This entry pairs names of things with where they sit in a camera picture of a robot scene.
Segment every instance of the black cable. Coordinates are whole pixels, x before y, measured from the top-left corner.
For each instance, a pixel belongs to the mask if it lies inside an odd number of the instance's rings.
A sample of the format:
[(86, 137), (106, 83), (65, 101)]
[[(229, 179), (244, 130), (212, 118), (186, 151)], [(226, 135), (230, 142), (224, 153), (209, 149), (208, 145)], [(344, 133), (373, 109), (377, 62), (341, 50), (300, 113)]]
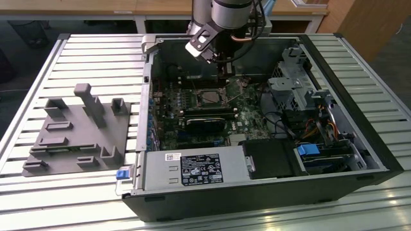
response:
[(261, 29), (258, 30), (257, 34), (253, 37), (250, 37), (250, 40), (256, 40), (257, 37), (260, 37), (260, 35), (261, 35), (262, 31), (264, 31), (264, 28), (265, 28), (265, 24), (266, 24), (261, 0), (257, 1), (257, 5), (258, 5), (260, 13), (261, 13), (262, 25), (261, 25)]
[(225, 64), (225, 63), (232, 63), (233, 61), (236, 61), (238, 58), (241, 58), (248, 51), (250, 50), (252, 46), (254, 45), (254, 40), (250, 41), (249, 46), (242, 50), (241, 54), (237, 55), (237, 57), (225, 59), (225, 60), (214, 60), (213, 62), (217, 64)]
[(246, 53), (248, 51), (250, 50), (250, 48), (253, 47), (254, 45), (254, 40), (257, 39), (257, 37), (261, 35), (262, 33), (262, 30), (264, 30), (264, 27), (265, 27), (265, 16), (264, 16), (264, 8), (262, 8), (262, 4), (261, 4), (261, 0), (257, 0), (257, 4), (258, 4), (258, 8), (260, 8), (260, 13), (261, 13), (261, 17), (262, 17), (262, 25), (261, 25), (261, 29), (258, 30), (257, 34), (250, 38), (250, 44), (249, 46), (242, 50), (241, 54), (237, 55), (237, 57), (232, 57), (229, 59), (225, 59), (225, 60), (214, 60), (213, 62), (217, 63), (217, 64), (225, 64), (225, 63), (230, 63), (233, 61), (236, 61), (238, 58), (241, 58)]

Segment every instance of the wooden table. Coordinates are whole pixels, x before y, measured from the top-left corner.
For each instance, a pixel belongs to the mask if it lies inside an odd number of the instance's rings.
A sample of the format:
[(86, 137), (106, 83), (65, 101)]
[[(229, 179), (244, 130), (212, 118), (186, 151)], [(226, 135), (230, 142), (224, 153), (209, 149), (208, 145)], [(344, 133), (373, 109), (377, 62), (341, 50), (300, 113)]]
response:
[[(277, 0), (273, 21), (308, 21), (314, 33), (326, 9), (296, 8)], [(146, 20), (189, 20), (190, 0), (0, 0), (2, 20), (134, 20), (137, 32), (146, 33)]]
[[(314, 33), (326, 9), (297, 8), (289, 0), (277, 0), (273, 6), (272, 21), (308, 21), (305, 33)], [(189, 20), (190, 0), (137, 0), (136, 26), (138, 33), (146, 33), (146, 20)]]

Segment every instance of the blue tab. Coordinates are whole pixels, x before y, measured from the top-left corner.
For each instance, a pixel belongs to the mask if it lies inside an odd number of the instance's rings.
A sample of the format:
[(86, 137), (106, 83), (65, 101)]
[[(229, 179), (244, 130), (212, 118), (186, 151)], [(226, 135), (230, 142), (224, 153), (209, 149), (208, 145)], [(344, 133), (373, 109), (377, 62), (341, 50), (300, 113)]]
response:
[(116, 179), (117, 180), (126, 180), (126, 179), (129, 179), (129, 170), (117, 170)]
[(320, 153), (316, 144), (301, 144), (296, 150), (300, 155), (316, 155)]

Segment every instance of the metal bracket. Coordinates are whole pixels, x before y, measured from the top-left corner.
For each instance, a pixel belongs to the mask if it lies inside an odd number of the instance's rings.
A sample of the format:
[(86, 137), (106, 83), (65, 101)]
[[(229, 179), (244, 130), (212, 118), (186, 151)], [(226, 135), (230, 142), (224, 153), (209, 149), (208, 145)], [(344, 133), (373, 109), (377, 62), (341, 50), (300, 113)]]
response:
[(160, 41), (156, 40), (156, 35), (144, 35), (141, 39), (142, 54), (150, 53), (156, 49), (156, 45), (158, 42)]

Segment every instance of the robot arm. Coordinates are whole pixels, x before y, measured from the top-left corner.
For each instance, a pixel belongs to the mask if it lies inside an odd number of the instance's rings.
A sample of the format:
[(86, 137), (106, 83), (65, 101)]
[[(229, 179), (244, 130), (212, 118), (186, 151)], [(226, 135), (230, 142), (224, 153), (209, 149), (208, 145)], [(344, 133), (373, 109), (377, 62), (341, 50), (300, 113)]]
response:
[[(264, 26), (261, 0), (193, 0), (188, 26), (193, 36), (185, 49), (196, 59), (217, 63), (218, 73), (229, 76), (232, 62), (249, 51)], [(244, 43), (249, 43), (246, 49), (234, 56)]]

